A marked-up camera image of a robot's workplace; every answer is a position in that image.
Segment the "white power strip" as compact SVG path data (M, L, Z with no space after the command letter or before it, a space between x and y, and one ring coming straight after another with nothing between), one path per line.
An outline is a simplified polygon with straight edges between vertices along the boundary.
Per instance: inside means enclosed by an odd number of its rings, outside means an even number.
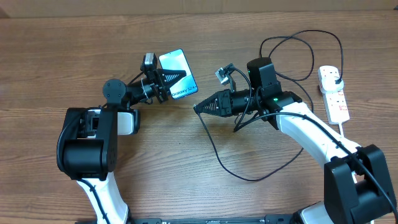
M338 69L331 65L324 65L319 67L317 73L319 86L320 80L322 78L340 78L340 73ZM342 124L349 120L349 112L343 89L335 93L322 93L322 96L326 109L326 116L330 124Z

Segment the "white charger plug adapter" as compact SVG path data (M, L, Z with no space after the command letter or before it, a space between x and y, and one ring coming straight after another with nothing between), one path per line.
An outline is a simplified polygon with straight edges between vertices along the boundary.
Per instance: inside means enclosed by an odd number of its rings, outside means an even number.
M344 88L344 85L344 81L340 80L339 78L322 78L320 80L320 91L323 94L335 93L342 90Z

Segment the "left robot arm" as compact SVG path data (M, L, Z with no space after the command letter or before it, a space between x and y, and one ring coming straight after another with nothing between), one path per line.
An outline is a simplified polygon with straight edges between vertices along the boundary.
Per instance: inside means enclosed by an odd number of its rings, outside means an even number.
M146 77L140 82L108 80L103 86L105 105L69 108L65 115L57 141L57 165L87 194L95 223L133 223L114 176L118 136L139 130L141 114L132 105L153 97L167 101L170 88L187 75L183 70L161 68L143 73Z

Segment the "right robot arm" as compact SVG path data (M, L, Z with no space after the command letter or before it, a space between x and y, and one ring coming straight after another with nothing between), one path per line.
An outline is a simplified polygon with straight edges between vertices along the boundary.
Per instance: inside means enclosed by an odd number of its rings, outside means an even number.
M397 214L397 200L383 152L346 139L318 119L291 91L283 91L269 57L247 64L249 89L218 91L193 107L219 117L257 111L258 119L290 136L322 167L321 202L291 215L268 215L266 223L371 223Z

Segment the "Samsung Galaxy smartphone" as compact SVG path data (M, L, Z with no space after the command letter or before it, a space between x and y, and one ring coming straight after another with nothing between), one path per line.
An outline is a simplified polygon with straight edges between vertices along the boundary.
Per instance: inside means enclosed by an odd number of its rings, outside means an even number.
M166 72L165 80L174 83L169 88L173 99L183 98L198 91L193 72L182 49L160 55L159 62Z

